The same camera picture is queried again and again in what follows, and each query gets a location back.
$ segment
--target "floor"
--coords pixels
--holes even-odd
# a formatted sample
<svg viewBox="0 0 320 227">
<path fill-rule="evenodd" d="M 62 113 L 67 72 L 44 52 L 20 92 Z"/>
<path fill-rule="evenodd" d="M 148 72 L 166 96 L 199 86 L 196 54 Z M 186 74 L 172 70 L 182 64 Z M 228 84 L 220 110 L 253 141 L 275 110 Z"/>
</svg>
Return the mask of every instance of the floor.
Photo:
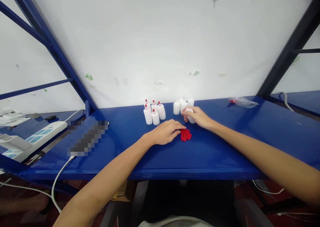
<svg viewBox="0 0 320 227">
<path fill-rule="evenodd" d="M 279 189 L 281 189 L 279 185 L 277 185 L 271 180 L 266 180 L 264 182 L 270 191 L 278 191 Z M 28 187 L 30 186 L 33 188 L 41 189 L 38 186 L 32 186 L 31 184 L 18 178 L 14 178 L 10 183 L 15 185 L 28 186 Z M 70 181 L 67 181 L 67 183 L 72 185 L 75 188 L 81 189 L 83 186 L 86 185 L 87 181 L 70 180 Z M 17 188 L 6 187 L 6 186 L 3 186 L 2 188 L 0 188 L 0 198 L 19 198 L 19 197 L 26 198 L 26 197 L 34 196 L 36 194 L 37 193 L 31 190 L 23 190 L 23 189 L 17 189 Z M 291 198 L 292 195 L 287 191 L 283 191 L 281 194 L 273 195 L 273 196 L 264 194 L 264 197 L 268 201 L 268 203 L 271 204 L 271 203 L 275 203 L 276 201 L 281 201 L 287 198 Z M 259 201 L 258 197 L 252 191 L 251 187 L 246 182 L 240 182 L 240 184 L 237 187 L 235 187 L 235 198 L 237 199 L 251 198 L 256 202 L 256 204 L 259 207 L 263 206 L 262 203 Z M 71 196 L 67 194 L 57 193 L 56 200 L 60 207 L 65 206 L 70 199 L 71 199 Z M 313 210 L 311 207 L 305 207 L 303 209 L 294 210 L 294 212 L 307 212 L 307 213 L 312 213 L 314 211 L 315 210 Z M 93 227 L 100 226 L 102 219 L 104 217 L 104 214 L 105 214 L 105 210 L 103 210 L 98 214 L 93 224 Z M 319 218 L 317 216 L 316 217 L 318 219 L 315 219 L 314 216 L 300 216 L 300 215 L 295 215 L 295 216 L 303 218 L 307 221 L 319 221 Z M 0 217 L 0 227 L 4 227 L 4 226 L 51 227 L 53 226 L 57 217 L 58 217 L 58 211 L 53 205 L 51 205 L 46 215 L 41 215 L 40 213 L 25 212 L 25 213 L 16 213 L 16 214 L 9 214 L 9 215 L 2 216 Z M 271 223 L 276 227 L 277 226 L 294 226 L 294 227 L 316 226 L 315 223 L 304 222 L 299 219 L 288 217 L 286 215 L 278 216 L 277 214 L 272 214 L 272 215 L 267 215 L 267 217 L 271 221 Z"/>
</svg>

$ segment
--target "white plastic bottle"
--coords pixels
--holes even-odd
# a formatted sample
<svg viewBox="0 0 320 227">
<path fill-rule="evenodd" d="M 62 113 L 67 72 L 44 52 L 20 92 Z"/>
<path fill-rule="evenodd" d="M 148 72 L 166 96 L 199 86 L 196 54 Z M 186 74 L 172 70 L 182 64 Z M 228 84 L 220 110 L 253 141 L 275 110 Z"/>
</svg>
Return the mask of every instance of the white plastic bottle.
<svg viewBox="0 0 320 227">
<path fill-rule="evenodd" d="M 153 100 L 153 104 L 151 105 L 151 109 L 155 109 L 155 111 L 158 111 L 158 105 L 155 104 L 154 100 Z"/>
<path fill-rule="evenodd" d="M 152 112 L 152 109 L 151 109 L 151 104 L 147 101 L 147 99 L 146 99 L 146 105 L 147 105 L 147 107 L 149 108 L 149 110 L 150 110 L 150 113 Z"/>
<path fill-rule="evenodd" d="M 151 116 L 151 110 L 149 110 L 149 108 L 147 107 L 147 104 L 145 104 L 144 106 L 144 110 L 143 110 L 143 113 L 144 113 L 144 117 L 146 119 L 146 123 L 147 124 L 152 124 L 152 116 Z"/>
<path fill-rule="evenodd" d="M 179 114 L 180 113 L 180 102 L 176 101 L 173 103 L 173 113 Z"/>
<path fill-rule="evenodd" d="M 158 125 L 160 124 L 160 119 L 159 119 L 159 113 L 153 109 L 153 112 L 151 113 L 153 124 Z"/>
<path fill-rule="evenodd" d="M 190 98 L 188 100 L 188 106 L 194 106 L 194 99 Z"/>
<path fill-rule="evenodd" d="M 188 106 L 188 103 L 186 101 L 180 103 L 180 114 L 182 114 L 183 109 L 187 106 Z"/>
<path fill-rule="evenodd" d="M 194 113 L 193 110 L 190 109 L 190 108 L 187 108 L 186 111 L 190 111 L 190 112 Z M 189 120 L 189 122 L 190 122 L 191 124 L 194 124 L 194 123 L 195 123 L 195 120 L 194 120 L 191 116 L 187 116 L 187 118 L 188 118 L 188 120 Z"/>
<path fill-rule="evenodd" d="M 160 119 L 166 118 L 166 111 L 164 110 L 163 104 L 160 104 L 160 102 L 158 102 L 158 113 L 159 113 Z"/>
</svg>

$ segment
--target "white cloth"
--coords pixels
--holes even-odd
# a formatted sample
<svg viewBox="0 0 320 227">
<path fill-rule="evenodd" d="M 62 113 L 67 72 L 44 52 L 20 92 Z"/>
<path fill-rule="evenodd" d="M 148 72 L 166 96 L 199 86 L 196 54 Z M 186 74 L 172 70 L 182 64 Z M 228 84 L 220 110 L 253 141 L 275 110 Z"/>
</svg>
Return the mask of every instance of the white cloth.
<svg viewBox="0 0 320 227">
<path fill-rule="evenodd" d="M 207 222 L 190 216 L 171 216 L 164 220 L 148 223 L 143 221 L 138 227 L 212 227 Z"/>
</svg>

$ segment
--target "plastic bag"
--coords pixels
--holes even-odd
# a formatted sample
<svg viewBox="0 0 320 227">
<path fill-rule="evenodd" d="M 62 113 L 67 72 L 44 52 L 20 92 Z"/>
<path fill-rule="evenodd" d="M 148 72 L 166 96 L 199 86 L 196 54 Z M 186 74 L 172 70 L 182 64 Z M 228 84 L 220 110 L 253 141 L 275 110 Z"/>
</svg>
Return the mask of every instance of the plastic bag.
<svg viewBox="0 0 320 227">
<path fill-rule="evenodd" d="M 245 97 L 230 97 L 229 101 L 231 103 L 234 103 L 238 106 L 242 106 L 245 108 L 252 108 L 255 107 L 257 105 L 259 105 L 259 103 L 253 102 L 253 101 L 249 101 L 247 98 Z"/>
</svg>

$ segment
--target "human arm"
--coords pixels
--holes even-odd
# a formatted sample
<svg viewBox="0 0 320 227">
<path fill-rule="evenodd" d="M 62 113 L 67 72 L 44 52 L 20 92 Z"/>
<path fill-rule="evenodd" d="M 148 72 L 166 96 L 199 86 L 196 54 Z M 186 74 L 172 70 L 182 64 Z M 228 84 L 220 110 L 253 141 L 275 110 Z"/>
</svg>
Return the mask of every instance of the human arm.
<svg viewBox="0 0 320 227">
<path fill-rule="evenodd" d="M 219 124 L 199 107 L 188 108 L 194 113 L 182 112 L 186 122 L 186 116 L 191 116 L 199 126 L 223 138 L 284 189 L 305 203 L 320 207 L 320 171 L 279 149 Z"/>
<path fill-rule="evenodd" d="M 63 208 L 56 226 L 91 226 L 99 211 L 127 179 L 140 159 L 155 145 L 171 142 L 186 127 L 169 120 L 144 134 L 136 143 L 107 164 Z"/>
</svg>

